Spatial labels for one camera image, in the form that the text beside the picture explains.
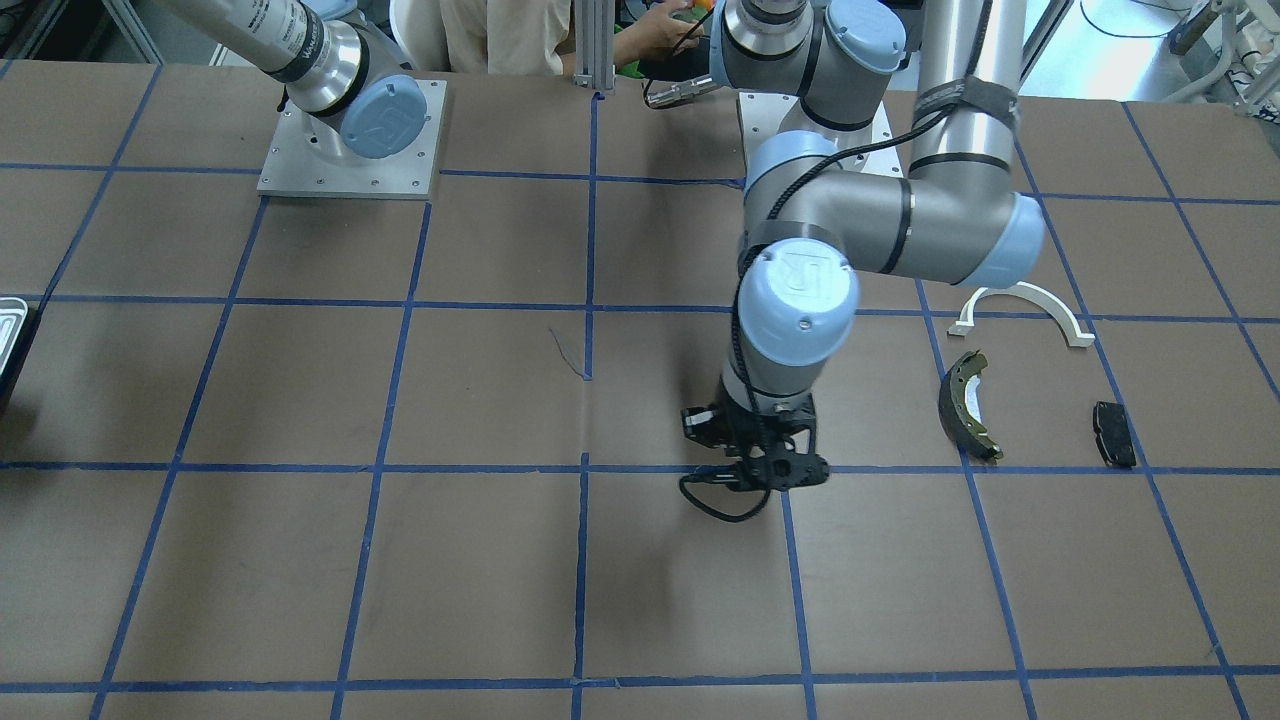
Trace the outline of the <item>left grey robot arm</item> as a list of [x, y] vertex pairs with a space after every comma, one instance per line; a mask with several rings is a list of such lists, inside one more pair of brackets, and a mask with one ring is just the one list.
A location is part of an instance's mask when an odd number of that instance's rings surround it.
[[732, 459], [678, 487], [776, 491], [818, 486], [813, 386], [849, 337], [859, 272], [1006, 287], [1036, 265], [1037, 204], [1012, 188], [1020, 124], [1023, 1], [928, 1], [919, 87], [897, 176], [856, 167], [893, 149], [868, 140], [908, 32], [879, 1], [719, 1], [710, 76], [796, 101], [751, 152], [730, 348], [716, 401], [690, 407], [685, 436]]

